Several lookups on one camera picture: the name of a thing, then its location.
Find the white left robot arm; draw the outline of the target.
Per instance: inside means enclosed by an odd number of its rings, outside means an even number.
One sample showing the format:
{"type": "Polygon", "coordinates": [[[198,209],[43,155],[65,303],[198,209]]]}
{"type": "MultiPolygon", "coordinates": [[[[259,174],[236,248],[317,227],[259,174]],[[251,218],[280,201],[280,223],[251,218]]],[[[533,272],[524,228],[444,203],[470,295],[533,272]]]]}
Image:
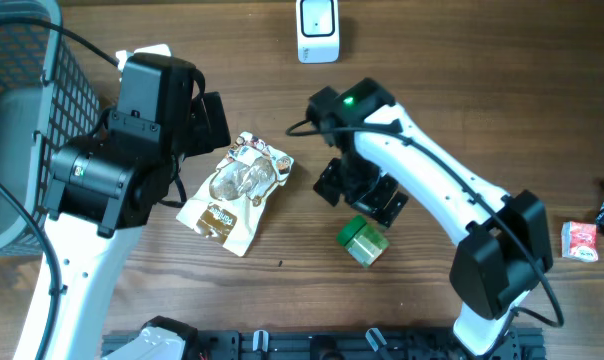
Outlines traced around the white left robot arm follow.
{"type": "Polygon", "coordinates": [[[186,60],[137,53],[116,105],[52,157],[47,250],[14,354],[90,359],[123,266],[180,163],[230,143],[216,92],[186,60]]]}

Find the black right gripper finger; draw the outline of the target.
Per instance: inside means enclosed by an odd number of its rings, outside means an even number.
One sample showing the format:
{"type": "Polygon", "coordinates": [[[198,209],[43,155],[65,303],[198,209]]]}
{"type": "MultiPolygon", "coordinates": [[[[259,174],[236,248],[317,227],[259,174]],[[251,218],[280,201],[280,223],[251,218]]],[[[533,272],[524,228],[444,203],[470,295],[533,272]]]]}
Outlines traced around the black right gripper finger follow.
{"type": "Polygon", "coordinates": [[[341,160],[333,158],[313,185],[313,190],[335,207],[342,195],[341,160]]]}
{"type": "Polygon", "coordinates": [[[408,195],[400,191],[396,192],[389,202],[376,214],[374,220],[381,226],[390,228],[408,200],[408,195]]]}

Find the red snack packet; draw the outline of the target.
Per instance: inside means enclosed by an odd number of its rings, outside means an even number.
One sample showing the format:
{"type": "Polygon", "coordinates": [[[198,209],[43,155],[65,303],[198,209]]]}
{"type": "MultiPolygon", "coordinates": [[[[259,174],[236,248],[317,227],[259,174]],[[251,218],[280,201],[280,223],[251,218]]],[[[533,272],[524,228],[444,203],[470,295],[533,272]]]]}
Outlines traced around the red snack packet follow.
{"type": "Polygon", "coordinates": [[[561,231],[562,257],[597,262],[597,227],[594,224],[565,222],[561,231]]]}

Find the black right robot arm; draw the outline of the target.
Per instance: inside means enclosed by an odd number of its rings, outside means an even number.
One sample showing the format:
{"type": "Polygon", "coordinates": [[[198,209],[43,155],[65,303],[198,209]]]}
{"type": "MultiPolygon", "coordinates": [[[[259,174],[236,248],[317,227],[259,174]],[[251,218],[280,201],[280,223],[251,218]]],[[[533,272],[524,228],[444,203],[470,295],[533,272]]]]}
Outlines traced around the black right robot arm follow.
{"type": "Polygon", "coordinates": [[[453,333],[475,356],[490,354],[520,304],[553,266],[543,202],[474,174],[426,136],[371,78],[312,95],[306,121],[341,155],[314,190],[390,226],[408,198],[437,220],[456,247],[449,273],[462,300],[453,333]]]}

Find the white brown snack pouch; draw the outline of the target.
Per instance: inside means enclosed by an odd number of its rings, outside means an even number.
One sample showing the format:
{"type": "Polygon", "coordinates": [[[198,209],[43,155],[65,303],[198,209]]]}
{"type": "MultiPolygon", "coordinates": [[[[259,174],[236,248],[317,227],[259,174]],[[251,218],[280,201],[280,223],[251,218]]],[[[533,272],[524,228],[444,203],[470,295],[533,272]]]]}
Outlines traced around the white brown snack pouch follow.
{"type": "Polygon", "coordinates": [[[257,233],[267,199],[285,186],[293,165],[293,157],[245,131],[176,219],[242,257],[257,233]]]}

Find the green lid glass jar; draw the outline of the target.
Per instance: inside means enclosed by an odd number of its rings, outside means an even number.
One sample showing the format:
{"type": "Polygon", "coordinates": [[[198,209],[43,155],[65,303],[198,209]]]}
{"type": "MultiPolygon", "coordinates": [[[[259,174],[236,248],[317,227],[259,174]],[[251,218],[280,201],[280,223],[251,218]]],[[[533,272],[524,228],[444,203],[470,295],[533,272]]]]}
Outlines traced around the green lid glass jar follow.
{"type": "Polygon", "coordinates": [[[365,268],[370,267],[389,246],[384,234],[360,215],[342,228],[336,240],[365,268]]]}

